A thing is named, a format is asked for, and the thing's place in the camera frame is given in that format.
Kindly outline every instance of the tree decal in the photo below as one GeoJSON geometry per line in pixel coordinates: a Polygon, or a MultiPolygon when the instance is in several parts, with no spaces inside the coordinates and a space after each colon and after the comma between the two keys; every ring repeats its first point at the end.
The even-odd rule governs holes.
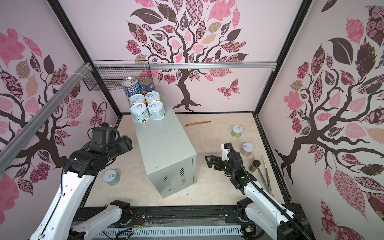
{"type": "MultiPolygon", "coordinates": [[[[4,66],[0,66],[0,77],[5,86],[5,89],[2,91],[3,93],[0,93],[0,116],[2,116],[3,120],[0,121],[0,134],[10,136],[0,137],[0,142],[5,145],[48,102],[48,94],[52,95],[57,92],[54,86],[64,84],[68,78],[65,64],[55,68],[50,55],[48,54],[44,58],[40,48],[31,39],[23,37],[26,44],[24,46],[22,43],[15,42],[18,39],[18,34],[15,30],[8,29],[7,32],[10,37],[9,44],[18,46],[19,49],[29,47],[31,55],[16,65],[15,72],[18,78],[12,75],[9,70],[3,68],[4,66]],[[39,90],[38,83],[42,83],[43,89],[39,90]]],[[[5,47],[7,46],[0,44],[3,57],[7,56],[8,51],[13,51],[12,48],[5,47]]],[[[10,61],[20,59],[18,55],[14,54],[11,56],[15,57],[12,57],[10,61]]],[[[38,138],[38,142],[23,149],[16,156],[16,159],[23,159],[23,162],[7,167],[6,170],[18,168],[13,181],[20,190],[33,195],[34,184],[46,180],[49,171],[53,167],[61,168],[67,162],[68,158],[66,156],[59,155],[58,146],[65,146],[64,139],[71,137],[65,131],[65,128],[76,127],[80,123],[75,120],[83,108],[83,99],[76,99],[79,92],[80,84],[77,84],[54,113],[45,121],[40,130],[36,132],[35,135],[38,138]]]]}
{"type": "MultiPolygon", "coordinates": [[[[147,59],[151,63],[242,62],[248,55],[238,53],[246,42],[235,42],[241,32],[241,29],[235,29],[240,21],[240,12],[237,7],[234,8],[235,0],[154,1],[156,4],[144,0],[136,2],[146,7],[131,14],[131,17],[136,16],[145,24],[133,23],[131,20],[127,22],[136,41],[128,40],[126,49],[137,55],[136,60],[139,59],[138,54],[144,50],[149,52],[147,59]],[[181,11],[184,2],[186,10],[181,11]],[[202,18],[208,10],[209,17],[202,18]],[[230,20],[224,19],[229,16],[232,16],[230,20]],[[211,19],[216,21],[206,25],[211,19]],[[162,23],[163,26],[156,29],[154,24],[157,23],[162,23]]],[[[229,69],[210,69],[208,73],[200,69],[173,69],[152,72],[152,75],[157,75],[159,82],[164,79],[168,84],[175,83],[181,90],[184,98],[174,108],[184,106],[186,110],[193,112],[189,107],[201,104],[191,100],[185,81],[200,81],[203,77],[213,81],[213,77],[220,78],[229,73],[229,69]]],[[[234,79],[228,88],[217,90],[225,97],[238,93],[238,80],[234,79]]]]}
{"type": "MultiPolygon", "coordinates": [[[[382,6],[366,8],[369,11],[370,22],[376,21],[373,19],[377,18],[381,20],[382,31],[384,8],[382,6]]],[[[383,195],[368,191],[368,189],[383,191],[383,184],[371,177],[382,174],[384,167],[380,164],[371,164],[368,159],[357,159],[354,156],[357,152],[369,152],[384,157],[382,151],[367,146],[371,142],[367,139],[368,136],[376,142],[384,143],[383,129],[377,126],[384,123],[384,107],[371,107],[383,101],[384,74],[377,74],[376,71],[368,75],[374,66],[380,67],[375,47],[377,48],[378,44],[381,53],[384,45],[380,34],[370,36],[372,29],[368,26],[364,32],[363,30],[364,25],[360,20],[347,20],[346,35],[349,40],[340,37],[330,39],[333,53],[326,53],[320,45],[312,61],[299,66],[297,74],[299,80],[291,85],[292,90],[284,97],[287,107],[292,110],[288,119],[292,121],[292,130],[295,133],[293,147],[288,155],[275,150],[283,161],[281,164],[283,174],[286,169],[293,183],[291,165],[295,162],[298,151],[308,145],[308,154],[313,156],[314,163],[324,165],[324,181],[327,186],[333,182],[340,196],[365,218],[367,218],[366,196],[378,217],[384,220],[383,195]],[[356,45],[353,42],[357,41],[360,44],[357,52],[354,52],[352,44],[356,45]],[[334,60],[338,62],[339,68],[333,67],[334,60]],[[363,127],[367,123],[372,127],[363,127]],[[339,145],[346,143],[350,147],[339,145]],[[329,164],[331,161],[334,162],[334,168],[329,164]],[[344,172],[345,170],[342,171],[342,167],[352,175],[344,172]],[[366,176],[354,176],[353,173],[366,176]]],[[[333,217],[325,216],[322,221],[324,230],[328,233],[334,231],[339,237],[340,234],[354,234],[356,236],[354,239],[364,239],[352,229],[337,226],[333,217]]]]}

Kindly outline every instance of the wall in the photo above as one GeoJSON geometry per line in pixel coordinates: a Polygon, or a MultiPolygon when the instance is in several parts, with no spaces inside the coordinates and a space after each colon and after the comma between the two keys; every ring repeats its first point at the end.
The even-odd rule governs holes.
{"type": "MultiPolygon", "coordinates": [[[[92,60],[152,63],[276,61],[301,4],[300,0],[60,2],[92,60]]],[[[177,112],[254,111],[269,74],[270,69],[152,72],[155,86],[162,87],[177,112]]],[[[128,112],[124,93],[112,95],[128,112]]]]}
{"type": "MultiPolygon", "coordinates": [[[[0,22],[2,149],[83,61],[44,0],[3,1],[0,22]]],[[[0,176],[2,238],[28,239],[36,230],[68,157],[88,141],[93,119],[102,122],[105,111],[95,108],[103,101],[81,81],[0,176]]],[[[107,122],[116,122],[109,107],[107,122]]]]}
{"type": "Polygon", "coordinates": [[[260,114],[316,239],[384,234],[382,3],[315,1],[260,114]]]}

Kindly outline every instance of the butterfly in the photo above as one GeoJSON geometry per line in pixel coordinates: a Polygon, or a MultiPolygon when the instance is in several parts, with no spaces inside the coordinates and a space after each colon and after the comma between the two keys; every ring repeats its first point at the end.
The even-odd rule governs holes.
{"type": "Polygon", "coordinates": [[[101,117],[101,115],[103,114],[104,110],[102,108],[98,109],[98,105],[93,100],[92,100],[92,108],[93,108],[93,111],[95,112],[95,116],[91,118],[89,125],[93,126],[96,123],[101,124],[103,122],[103,118],[101,117]]]}
{"type": "Polygon", "coordinates": [[[224,93],[224,96],[226,96],[229,99],[229,96],[233,93],[239,93],[239,88],[237,85],[239,85],[239,79],[235,79],[229,88],[218,88],[217,90],[221,93],[224,93]]]}

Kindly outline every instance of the canned food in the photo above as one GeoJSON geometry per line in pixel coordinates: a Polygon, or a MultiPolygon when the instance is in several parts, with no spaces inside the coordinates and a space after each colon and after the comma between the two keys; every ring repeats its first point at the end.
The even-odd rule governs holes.
{"type": "Polygon", "coordinates": [[[153,101],[160,101],[160,94],[158,92],[149,92],[147,95],[145,95],[145,100],[147,101],[147,104],[150,104],[153,101]]]}
{"type": "Polygon", "coordinates": [[[249,157],[251,156],[254,149],[255,148],[253,147],[252,143],[245,142],[243,143],[243,146],[240,149],[240,153],[245,157],[249,157]]]}
{"type": "Polygon", "coordinates": [[[133,96],[129,99],[129,102],[130,102],[132,105],[135,105],[136,103],[144,103],[144,104],[147,104],[146,101],[145,101],[145,98],[144,98],[144,95],[143,95],[143,94],[135,94],[135,95],[133,95],[133,96]]]}
{"type": "Polygon", "coordinates": [[[104,173],[103,181],[109,186],[116,185],[120,181],[120,175],[115,170],[110,169],[104,173]]]}
{"type": "Polygon", "coordinates": [[[136,122],[145,122],[149,118],[147,106],[144,103],[136,103],[131,107],[131,115],[136,122]]]}
{"type": "Polygon", "coordinates": [[[121,85],[125,92],[125,95],[127,96],[128,101],[129,101],[129,98],[132,97],[133,95],[141,93],[139,81],[136,78],[132,78],[132,77],[126,78],[122,80],[121,85]]]}
{"type": "Polygon", "coordinates": [[[153,120],[161,120],[166,115],[163,103],[160,101],[153,101],[148,104],[148,112],[153,120]]]}
{"type": "Polygon", "coordinates": [[[243,133],[243,128],[240,125],[235,125],[232,128],[232,137],[238,138],[243,133]]]}
{"type": "Polygon", "coordinates": [[[149,92],[156,91],[155,85],[153,84],[153,79],[151,77],[141,78],[139,81],[139,85],[144,95],[146,95],[149,92]]]}

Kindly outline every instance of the marble patterned surface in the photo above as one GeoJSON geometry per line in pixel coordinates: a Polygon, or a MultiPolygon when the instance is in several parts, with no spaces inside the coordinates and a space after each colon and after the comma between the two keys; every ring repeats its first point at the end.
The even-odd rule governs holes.
{"type": "MultiPolygon", "coordinates": [[[[204,159],[208,155],[221,156],[220,146],[226,142],[232,142],[236,151],[240,151],[243,142],[251,142],[254,145],[253,154],[262,163],[264,177],[261,156],[266,160],[274,198],[279,203],[284,203],[251,113],[178,114],[178,119],[183,126],[191,122],[211,121],[184,127],[197,152],[197,183],[163,199],[145,173],[132,118],[125,115],[118,130],[132,139],[133,150],[117,157],[114,163],[99,173],[85,206],[104,206],[116,199],[128,202],[131,206],[237,204],[237,201],[245,196],[234,188],[229,178],[224,176],[224,172],[208,168],[204,159]],[[237,124],[243,127],[244,132],[236,139],[231,136],[231,129],[237,124]],[[120,182],[115,186],[109,186],[102,180],[104,172],[108,169],[115,169],[121,176],[120,182]]],[[[242,158],[244,166],[248,169],[253,157],[242,158]]],[[[263,185],[257,171],[252,174],[263,185]]]]}

